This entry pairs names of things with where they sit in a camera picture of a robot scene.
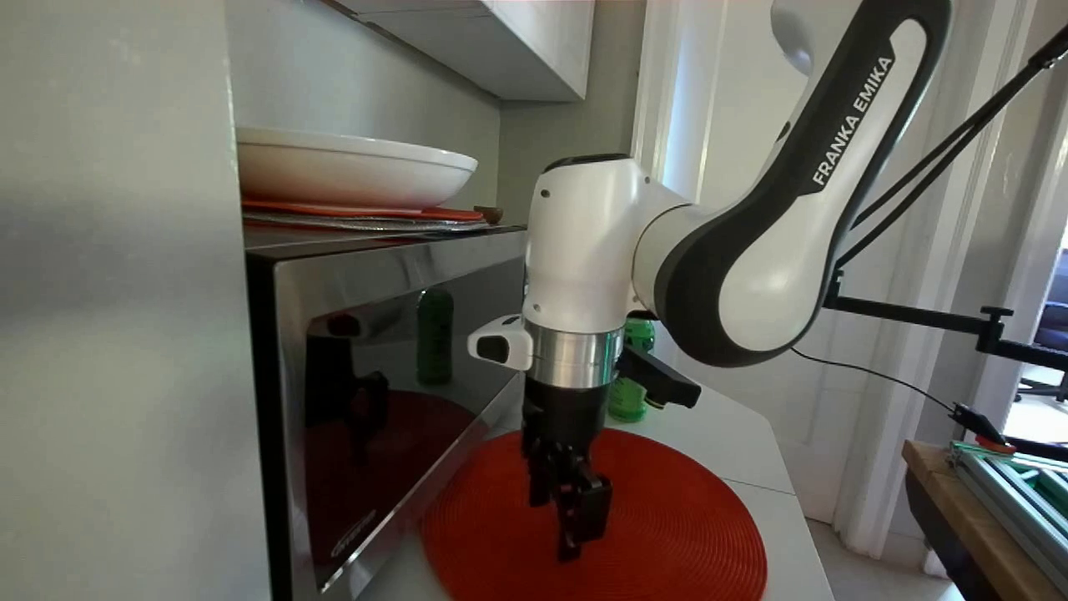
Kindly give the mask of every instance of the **microwave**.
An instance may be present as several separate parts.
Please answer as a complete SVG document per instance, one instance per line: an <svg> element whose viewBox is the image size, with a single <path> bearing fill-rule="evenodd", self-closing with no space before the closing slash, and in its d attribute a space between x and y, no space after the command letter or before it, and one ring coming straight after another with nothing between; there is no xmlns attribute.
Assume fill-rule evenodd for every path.
<svg viewBox="0 0 1068 601"><path fill-rule="evenodd" d="M464 343L516 314L521 257L523 230L248 230L274 597L357 597L521 400Z"/></svg>

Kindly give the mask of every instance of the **microwave window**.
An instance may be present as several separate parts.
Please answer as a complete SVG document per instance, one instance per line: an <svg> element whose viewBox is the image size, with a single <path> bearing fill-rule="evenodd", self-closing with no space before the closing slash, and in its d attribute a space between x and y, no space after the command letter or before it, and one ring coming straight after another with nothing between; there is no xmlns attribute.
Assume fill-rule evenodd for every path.
<svg viewBox="0 0 1068 601"><path fill-rule="evenodd" d="M508 383L466 335L516 310L516 267L486 267L308 325L305 481L321 585Z"/></svg>

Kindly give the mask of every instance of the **red round board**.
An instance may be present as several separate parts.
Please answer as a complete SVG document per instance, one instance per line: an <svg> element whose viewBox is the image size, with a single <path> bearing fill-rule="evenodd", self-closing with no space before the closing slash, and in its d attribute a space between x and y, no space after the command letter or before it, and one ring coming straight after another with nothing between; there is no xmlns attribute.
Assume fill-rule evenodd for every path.
<svg viewBox="0 0 1068 601"><path fill-rule="evenodd" d="M556 560L556 507L529 505L521 433L486 440L425 523L453 601L761 597L767 558L738 495L690 457L605 431L595 466L612 481L607 535Z"/></svg>

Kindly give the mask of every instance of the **green bottle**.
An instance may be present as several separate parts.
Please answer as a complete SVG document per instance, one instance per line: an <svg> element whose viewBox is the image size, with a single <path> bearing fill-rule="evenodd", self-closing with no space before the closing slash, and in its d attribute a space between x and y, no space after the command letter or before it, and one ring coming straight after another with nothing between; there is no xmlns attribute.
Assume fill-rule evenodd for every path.
<svg viewBox="0 0 1068 601"><path fill-rule="evenodd" d="M652 322L628 322L625 341L637 351L655 351L658 332ZM645 398L649 398L649 392L637 381L618 376L607 388L605 407L612 417L633 423L645 417Z"/></svg>
<svg viewBox="0 0 1068 601"><path fill-rule="evenodd" d="M420 383L446 383L453 376L453 297L441 288L420 293L419 305L419 376Z"/></svg>

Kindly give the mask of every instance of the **white plate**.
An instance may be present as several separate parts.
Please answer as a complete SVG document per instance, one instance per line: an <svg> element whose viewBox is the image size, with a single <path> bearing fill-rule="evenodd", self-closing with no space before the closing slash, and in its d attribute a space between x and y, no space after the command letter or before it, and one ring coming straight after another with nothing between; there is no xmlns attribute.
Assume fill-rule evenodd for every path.
<svg viewBox="0 0 1068 601"><path fill-rule="evenodd" d="M466 155L376 136L237 126L242 189L318 203L444 203L475 175Z"/></svg>

